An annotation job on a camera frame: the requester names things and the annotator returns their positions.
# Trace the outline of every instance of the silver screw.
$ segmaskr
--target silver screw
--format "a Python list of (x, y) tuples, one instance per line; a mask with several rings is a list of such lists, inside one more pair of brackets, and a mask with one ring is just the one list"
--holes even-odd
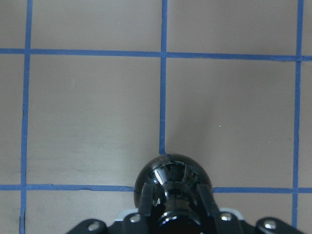
[(263, 225), (267, 229), (276, 229), (276, 222), (274, 220), (267, 219), (264, 221)]
[(130, 217), (130, 222), (132, 223), (137, 223), (141, 220), (140, 214), (135, 214), (134, 216)]
[(221, 214), (221, 219), (223, 221), (231, 221), (232, 220), (232, 215), (231, 215), (231, 213), (222, 213)]
[(89, 226), (88, 226), (88, 231), (95, 231), (96, 229), (99, 228), (99, 222), (97, 221), (94, 221), (93, 223), (91, 223)]

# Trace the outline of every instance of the blue grid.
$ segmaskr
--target blue grid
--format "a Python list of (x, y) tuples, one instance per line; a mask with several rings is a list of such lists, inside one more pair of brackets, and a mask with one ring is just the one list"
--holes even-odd
[(303, 56), (302, 31), (304, 0), (298, 0), (296, 55), (248, 55), (248, 54), (210, 54), (210, 53), (180, 53), (167, 52), (167, 3), (162, 0), (161, 51), (107, 51), (107, 50), (59, 50), (59, 49), (31, 49), (31, 25), (33, 0), (27, 0), (26, 33), (24, 49), (0, 48), (0, 54), (24, 55), (24, 85), (21, 128), (21, 174), (20, 185), (0, 185), (0, 191), (21, 191), (20, 193), (20, 225), (19, 233), (25, 234), (25, 211), (27, 191), (31, 190), (63, 190), (63, 191), (120, 191), (132, 192), (133, 187), (108, 185), (55, 185), (55, 184), (27, 184), (27, 128), (28, 128), (28, 91), (30, 55), (81, 55), (81, 56), (123, 56), (123, 57), (156, 57), (160, 58), (160, 122), (159, 122), (159, 153), (165, 154), (165, 113), (166, 113), (166, 59), (167, 58), (203, 58), (203, 59), (246, 59), (295, 62), (295, 109), (294, 109), (294, 140), (293, 140), (293, 183), (292, 188), (257, 188), (257, 187), (214, 187), (214, 193), (266, 193), (292, 194), (292, 225), (297, 226), (298, 194), (312, 193), (312, 188), (298, 187), (298, 151), (300, 124), (300, 80), (301, 62), (312, 61), (312, 56)]

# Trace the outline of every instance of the screw head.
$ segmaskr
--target screw head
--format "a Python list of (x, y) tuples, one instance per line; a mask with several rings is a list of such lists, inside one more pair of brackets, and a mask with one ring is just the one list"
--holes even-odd
[(266, 229), (276, 229), (276, 222), (274, 220), (267, 219), (264, 221), (263, 226)]
[(130, 217), (130, 222), (132, 223), (137, 223), (141, 220), (140, 214), (135, 214), (134, 216)]
[(223, 221), (231, 221), (232, 220), (232, 215), (231, 213), (225, 212), (221, 214), (221, 219)]
[(91, 223), (89, 226), (88, 226), (88, 231), (95, 231), (97, 230), (98, 228), (100, 227), (100, 224), (99, 222), (97, 221), (94, 221), (93, 223)]

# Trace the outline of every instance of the tile floor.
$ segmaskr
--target tile floor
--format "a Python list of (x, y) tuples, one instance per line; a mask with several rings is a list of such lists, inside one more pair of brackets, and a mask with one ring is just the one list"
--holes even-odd
[(0, 233), (110, 225), (159, 152), (312, 233), (312, 1), (0, 0), (0, 22)]

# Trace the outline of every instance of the vertical blue line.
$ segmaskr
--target vertical blue line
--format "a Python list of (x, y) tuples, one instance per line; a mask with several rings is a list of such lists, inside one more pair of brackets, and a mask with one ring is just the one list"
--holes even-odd
[(27, 1), (26, 32), (25, 32), (25, 54), (24, 54), (24, 79), (23, 79), (23, 107), (21, 123), (21, 157), (20, 157), (20, 214), (19, 233), (25, 234), (25, 213), (27, 201), (27, 130), (28, 130), (28, 97), (29, 97), (29, 70), (30, 70), (30, 44), (32, 24), (33, 1)]
[[(302, 25), (304, 0), (298, 0), (296, 56), (301, 57)], [(298, 220), (298, 163), (299, 163), (299, 128), (300, 128), (300, 82), (301, 61), (296, 62), (295, 97), (294, 97), (294, 131), (293, 131), (293, 173), (292, 173), (292, 225), (297, 227)]]
[(159, 123), (159, 153), (165, 153), (166, 129), (166, 66), (167, 66), (167, 10), (168, 1), (162, 0), (161, 9), (161, 58), (160, 58), (160, 123)]

